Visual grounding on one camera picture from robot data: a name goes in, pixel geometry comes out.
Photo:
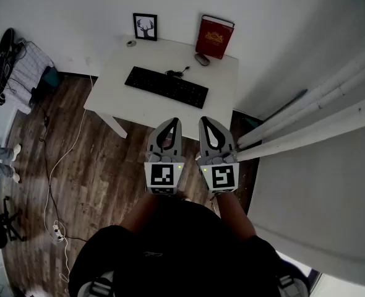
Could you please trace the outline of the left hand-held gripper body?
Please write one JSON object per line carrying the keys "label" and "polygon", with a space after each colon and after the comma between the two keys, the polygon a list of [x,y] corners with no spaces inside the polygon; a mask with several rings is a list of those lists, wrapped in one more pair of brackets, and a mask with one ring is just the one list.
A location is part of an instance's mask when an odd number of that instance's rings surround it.
{"label": "left hand-held gripper body", "polygon": [[184,157],[177,151],[171,154],[148,151],[144,163],[146,191],[158,195],[177,193],[184,168]]}

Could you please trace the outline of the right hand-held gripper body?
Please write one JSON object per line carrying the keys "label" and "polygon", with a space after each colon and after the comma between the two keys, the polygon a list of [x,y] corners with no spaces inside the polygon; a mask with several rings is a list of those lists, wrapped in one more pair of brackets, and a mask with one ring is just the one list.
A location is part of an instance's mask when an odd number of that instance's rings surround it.
{"label": "right hand-held gripper body", "polygon": [[232,152],[197,160],[209,194],[222,194],[237,190],[239,184],[239,163],[237,153]]}

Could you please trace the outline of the black keyboard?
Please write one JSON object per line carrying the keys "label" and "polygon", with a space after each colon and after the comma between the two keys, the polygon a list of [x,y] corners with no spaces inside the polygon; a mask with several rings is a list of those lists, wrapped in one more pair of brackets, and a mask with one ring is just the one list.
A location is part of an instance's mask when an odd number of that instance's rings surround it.
{"label": "black keyboard", "polygon": [[161,74],[134,66],[125,85],[202,109],[208,88],[182,79],[183,72]]}

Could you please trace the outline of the person's left forearm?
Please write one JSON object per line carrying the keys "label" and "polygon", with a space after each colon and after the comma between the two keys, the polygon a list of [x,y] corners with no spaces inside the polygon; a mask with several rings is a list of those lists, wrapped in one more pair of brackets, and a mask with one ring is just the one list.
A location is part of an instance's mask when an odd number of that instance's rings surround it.
{"label": "person's left forearm", "polygon": [[145,193],[123,218],[120,226],[134,235],[140,235],[159,214],[165,199],[151,193]]}

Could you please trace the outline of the person's right forearm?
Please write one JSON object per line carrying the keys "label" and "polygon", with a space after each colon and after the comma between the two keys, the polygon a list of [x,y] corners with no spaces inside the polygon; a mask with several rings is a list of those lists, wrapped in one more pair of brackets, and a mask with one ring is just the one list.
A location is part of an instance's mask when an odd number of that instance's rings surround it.
{"label": "person's right forearm", "polygon": [[217,203],[221,219],[237,238],[241,241],[247,241],[256,235],[253,224],[233,192],[219,194]]}

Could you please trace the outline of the person's black shirt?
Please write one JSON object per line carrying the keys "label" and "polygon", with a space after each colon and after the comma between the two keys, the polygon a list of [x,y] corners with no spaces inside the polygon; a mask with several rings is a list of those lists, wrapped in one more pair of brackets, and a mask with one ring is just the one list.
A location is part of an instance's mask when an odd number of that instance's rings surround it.
{"label": "person's black shirt", "polygon": [[265,240],[241,241],[203,205],[165,199],[140,235],[99,229],[70,273],[70,297],[309,297],[307,277]]}

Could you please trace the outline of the red hardcover book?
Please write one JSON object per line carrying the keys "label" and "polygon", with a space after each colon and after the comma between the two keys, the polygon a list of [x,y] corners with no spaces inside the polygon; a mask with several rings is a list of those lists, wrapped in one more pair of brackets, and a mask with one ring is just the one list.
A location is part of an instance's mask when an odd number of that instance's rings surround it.
{"label": "red hardcover book", "polygon": [[234,31],[233,22],[203,15],[195,51],[205,56],[222,59]]}

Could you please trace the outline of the black framed deer picture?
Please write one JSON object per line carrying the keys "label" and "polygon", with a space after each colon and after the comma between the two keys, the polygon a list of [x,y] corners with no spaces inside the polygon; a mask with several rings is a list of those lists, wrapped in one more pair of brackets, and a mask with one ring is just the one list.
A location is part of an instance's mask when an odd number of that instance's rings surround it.
{"label": "black framed deer picture", "polygon": [[157,15],[133,13],[135,37],[140,40],[157,41]]}

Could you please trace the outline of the white power strip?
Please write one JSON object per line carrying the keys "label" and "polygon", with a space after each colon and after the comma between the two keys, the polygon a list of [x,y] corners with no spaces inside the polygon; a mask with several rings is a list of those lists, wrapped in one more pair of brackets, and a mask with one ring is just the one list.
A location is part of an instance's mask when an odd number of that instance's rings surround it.
{"label": "white power strip", "polygon": [[60,221],[58,220],[54,221],[53,230],[56,235],[56,241],[57,242],[64,241],[66,235],[66,229]]}

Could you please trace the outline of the teal bin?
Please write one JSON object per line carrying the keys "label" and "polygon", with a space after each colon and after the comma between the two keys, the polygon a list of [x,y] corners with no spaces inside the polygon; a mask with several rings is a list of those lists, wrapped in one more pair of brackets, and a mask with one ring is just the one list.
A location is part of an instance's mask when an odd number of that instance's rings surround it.
{"label": "teal bin", "polygon": [[61,83],[58,71],[55,67],[47,66],[41,76],[41,81],[47,83],[50,87],[58,87]]}

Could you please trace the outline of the black bag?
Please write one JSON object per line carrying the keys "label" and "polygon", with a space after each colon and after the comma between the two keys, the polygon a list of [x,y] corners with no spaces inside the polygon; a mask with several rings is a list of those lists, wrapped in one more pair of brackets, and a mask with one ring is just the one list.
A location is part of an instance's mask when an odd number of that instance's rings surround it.
{"label": "black bag", "polygon": [[25,48],[26,40],[15,40],[15,30],[8,28],[0,41],[0,106],[5,104],[4,94],[9,77],[11,76],[17,56]]}

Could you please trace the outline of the white door frame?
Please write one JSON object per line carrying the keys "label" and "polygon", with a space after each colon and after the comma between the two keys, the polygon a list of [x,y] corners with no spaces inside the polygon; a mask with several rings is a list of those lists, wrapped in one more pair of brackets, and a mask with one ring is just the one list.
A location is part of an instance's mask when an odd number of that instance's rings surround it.
{"label": "white door frame", "polygon": [[311,124],[305,118],[331,108],[365,83],[365,49],[315,89],[238,140],[238,161],[305,147],[365,127],[365,99]]}

